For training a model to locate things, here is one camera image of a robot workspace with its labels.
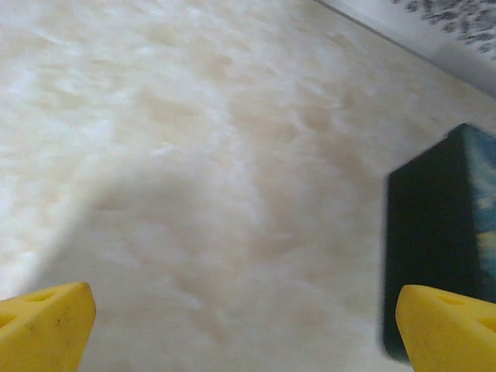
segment beige tile floor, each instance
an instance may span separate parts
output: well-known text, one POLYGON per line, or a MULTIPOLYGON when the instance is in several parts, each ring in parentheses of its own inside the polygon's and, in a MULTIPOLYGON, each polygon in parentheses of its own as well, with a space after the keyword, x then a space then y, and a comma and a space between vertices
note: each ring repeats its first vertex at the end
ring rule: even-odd
POLYGON ((81 371, 405 371, 384 175, 487 96, 308 0, 0 4, 0 295, 88 281, 81 371))

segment black box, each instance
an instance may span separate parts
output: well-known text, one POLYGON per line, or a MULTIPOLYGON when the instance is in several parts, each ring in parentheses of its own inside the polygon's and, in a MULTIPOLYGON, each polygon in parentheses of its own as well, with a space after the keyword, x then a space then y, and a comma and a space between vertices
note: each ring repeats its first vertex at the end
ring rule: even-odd
POLYGON ((462 124, 387 179, 382 342, 408 361, 394 317, 404 285, 496 302, 496 139, 462 124))

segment hole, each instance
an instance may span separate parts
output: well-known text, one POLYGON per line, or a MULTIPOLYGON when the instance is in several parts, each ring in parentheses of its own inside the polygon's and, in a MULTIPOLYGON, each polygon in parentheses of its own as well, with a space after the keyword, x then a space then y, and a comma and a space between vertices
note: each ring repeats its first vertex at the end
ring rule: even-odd
POLYGON ((450 305, 466 305, 465 301, 459 300, 458 298, 439 296, 439 300, 450 305))
POLYGON ((48 298, 52 297, 54 295, 53 292, 43 292, 43 293, 35 293, 31 294, 29 297, 26 298, 26 301, 28 302, 42 302, 47 300, 48 298))
POLYGON ((491 331, 496 332, 496 319, 495 318, 482 318, 479 323, 491 331))
POLYGON ((5 327, 15 318, 16 318, 15 315, 0 314, 0 328, 5 327))

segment yellow plastic part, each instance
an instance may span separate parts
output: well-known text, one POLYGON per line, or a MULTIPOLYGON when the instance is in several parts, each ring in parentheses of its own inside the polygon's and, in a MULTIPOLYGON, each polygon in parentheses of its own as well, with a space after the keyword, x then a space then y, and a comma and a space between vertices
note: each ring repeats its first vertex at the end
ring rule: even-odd
POLYGON ((495 372, 496 305, 407 285, 396 321, 415 372, 495 372))
POLYGON ((0 371, 76 371, 95 316, 87 283, 0 301, 0 371))

